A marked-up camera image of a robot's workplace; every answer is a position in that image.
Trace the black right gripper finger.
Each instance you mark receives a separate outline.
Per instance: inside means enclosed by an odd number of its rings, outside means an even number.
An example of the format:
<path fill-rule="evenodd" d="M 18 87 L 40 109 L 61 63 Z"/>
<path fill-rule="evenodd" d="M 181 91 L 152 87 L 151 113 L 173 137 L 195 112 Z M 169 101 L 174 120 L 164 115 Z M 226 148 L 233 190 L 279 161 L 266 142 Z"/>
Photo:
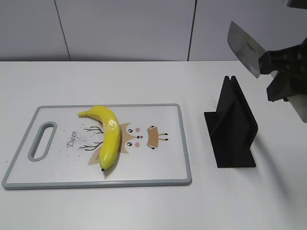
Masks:
<path fill-rule="evenodd" d="M 307 76 L 279 71 L 266 89 L 270 102 L 307 93 Z"/>
<path fill-rule="evenodd" d="M 259 58 L 260 74 L 273 71 L 307 74 L 307 44 L 292 46 L 282 50 L 267 51 Z"/>

